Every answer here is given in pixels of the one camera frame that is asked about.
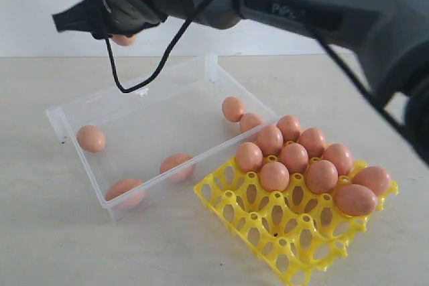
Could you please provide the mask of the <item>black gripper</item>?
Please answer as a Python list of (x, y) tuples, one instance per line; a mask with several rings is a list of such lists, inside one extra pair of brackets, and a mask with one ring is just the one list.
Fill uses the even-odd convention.
[(95, 39), (101, 39), (104, 33), (130, 36), (158, 26), (167, 17), (152, 0), (82, 0), (52, 14), (57, 32), (88, 32)]

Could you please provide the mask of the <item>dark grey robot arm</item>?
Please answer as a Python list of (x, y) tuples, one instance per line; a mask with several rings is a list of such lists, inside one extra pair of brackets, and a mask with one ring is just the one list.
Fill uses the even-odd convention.
[(59, 32), (132, 36), (168, 17), (228, 29), (242, 19), (316, 40), (367, 102), (428, 160), (428, 0), (82, 0)]

